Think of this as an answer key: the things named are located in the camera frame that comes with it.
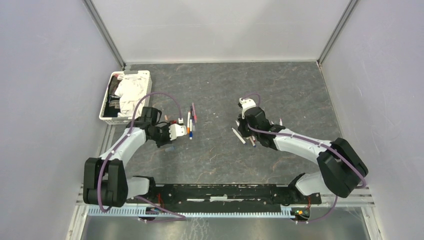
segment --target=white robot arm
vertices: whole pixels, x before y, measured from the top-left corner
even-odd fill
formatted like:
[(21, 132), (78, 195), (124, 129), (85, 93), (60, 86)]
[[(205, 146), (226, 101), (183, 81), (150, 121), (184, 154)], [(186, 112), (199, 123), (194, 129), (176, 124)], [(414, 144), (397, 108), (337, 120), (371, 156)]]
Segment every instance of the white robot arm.
[(319, 166), (320, 171), (295, 178), (293, 183), (303, 195), (333, 193), (346, 198), (368, 174), (367, 167), (345, 139), (319, 140), (270, 124), (265, 112), (250, 98), (240, 98), (238, 105), (242, 108), (238, 131), (243, 137), (254, 136), (264, 147), (296, 154)]
[[(122, 136), (109, 150), (98, 158), (89, 158), (85, 162), (83, 183), (85, 203), (98, 204), (99, 179), (101, 179), (101, 199), (107, 206), (121, 207), (127, 199), (145, 195), (149, 191), (151, 183), (148, 177), (126, 177), (125, 167), (128, 161), (147, 140), (155, 141), (157, 147), (160, 147), (187, 134), (182, 121), (179, 124), (159, 123), (159, 113), (162, 114), (156, 108), (143, 107), (141, 116), (134, 121), (134, 125), (128, 124)], [(105, 164), (104, 172), (100, 176), (103, 164)]]

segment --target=marker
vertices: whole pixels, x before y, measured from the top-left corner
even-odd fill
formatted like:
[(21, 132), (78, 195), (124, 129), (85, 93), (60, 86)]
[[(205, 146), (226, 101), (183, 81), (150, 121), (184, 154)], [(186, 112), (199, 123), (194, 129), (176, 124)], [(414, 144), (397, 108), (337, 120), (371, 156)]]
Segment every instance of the marker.
[(190, 111), (188, 111), (187, 115), (187, 133), (190, 134)]
[(195, 125), (195, 113), (193, 112), (193, 107), (190, 106), (190, 112), (191, 112), (191, 120), (193, 121), (193, 127), (191, 130), (194, 132), (196, 131), (196, 125)]
[(253, 141), (253, 138), (250, 136), (249, 137), (249, 140), (250, 140), (250, 142), (252, 143), (252, 146), (254, 147), (254, 148), (256, 148), (256, 143)]
[[(192, 129), (192, 128), (193, 128), (193, 120), (190, 119), (190, 129)], [(190, 140), (193, 139), (193, 131), (190, 132), (189, 137), (190, 137)]]
[(232, 129), (232, 131), (234, 132), (234, 134), (237, 136), (237, 138), (238, 139), (240, 139), (240, 141), (244, 144), (244, 145), (246, 145), (246, 141), (242, 138), (242, 136), (240, 136), (240, 134), (234, 129), (234, 128), (231, 128)]
[(196, 115), (196, 108), (195, 108), (195, 103), (192, 102), (191, 106), (193, 107), (193, 115), (194, 115), (194, 122), (198, 123), (198, 116)]

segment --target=white wall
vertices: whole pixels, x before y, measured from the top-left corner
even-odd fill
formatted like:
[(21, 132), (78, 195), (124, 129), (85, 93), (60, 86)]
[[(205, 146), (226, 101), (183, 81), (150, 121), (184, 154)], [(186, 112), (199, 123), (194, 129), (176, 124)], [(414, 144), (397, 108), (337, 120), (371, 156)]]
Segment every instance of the white wall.
[(349, 0), (93, 0), (127, 62), (316, 60)]
[(118, 65), (80, 0), (0, 3), (0, 239), (64, 239)]
[(362, 0), (323, 63), (388, 240), (424, 234), (424, 1)]

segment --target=plastic basket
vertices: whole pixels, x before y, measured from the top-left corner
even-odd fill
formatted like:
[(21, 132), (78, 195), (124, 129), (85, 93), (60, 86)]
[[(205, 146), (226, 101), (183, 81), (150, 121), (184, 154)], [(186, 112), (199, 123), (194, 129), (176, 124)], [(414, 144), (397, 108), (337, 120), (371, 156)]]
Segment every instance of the plastic basket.
[[(124, 72), (123, 71), (114, 71), (110, 75), (109, 82), (107, 83), (107, 87), (106, 87), (106, 92), (104, 93), (103, 103), (101, 104), (100, 114), (98, 115), (98, 118), (102, 121), (105, 121), (109, 125), (126, 125), (131, 121), (131, 117), (103, 117), (103, 114), (105, 112), (105, 107), (106, 107), (106, 104), (108, 102), (109, 84), (110, 84), (110, 82), (112, 80), (112, 76), (114, 74), (124, 74)], [(149, 94), (150, 91), (152, 90), (152, 78), (150, 77), (150, 71), (143, 70), (143, 71), (138, 71), (137, 73), (133, 73), (133, 74), (142, 75), (143, 77), (148, 77), (147, 87), (144, 87), (144, 89), (145, 89), (144, 95)], [(139, 108), (144, 107), (144, 106), (148, 106), (149, 100), (150, 100), (150, 96), (147, 97), (142, 104), (140, 104)]]

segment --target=gray table surface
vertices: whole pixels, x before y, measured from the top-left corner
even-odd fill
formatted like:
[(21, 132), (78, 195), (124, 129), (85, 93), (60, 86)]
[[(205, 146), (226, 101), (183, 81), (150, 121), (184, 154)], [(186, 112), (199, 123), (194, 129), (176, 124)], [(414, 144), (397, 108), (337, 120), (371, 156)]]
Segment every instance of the gray table surface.
[[(243, 145), (231, 130), (241, 112), (238, 99), (250, 92), (262, 96), (267, 118), (294, 132), (323, 140), (340, 136), (324, 79), (315, 62), (243, 62), (133, 65), (149, 70), (152, 92), (166, 92), (179, 101), (184, 122), (192, 102), (198, 123), (188, 136), (157, 148), (153, 141), (140, 147), (126, 166), (127, 177), (154, 177), (157, 183), (279, 183), (301, 173), (318, 171), (314, 163), (288, 152)], [(150, 98), (150, 106), (170, 119), (178, 117), (174, 102)], [(116, 141), (124, 126), (117, 126)]]

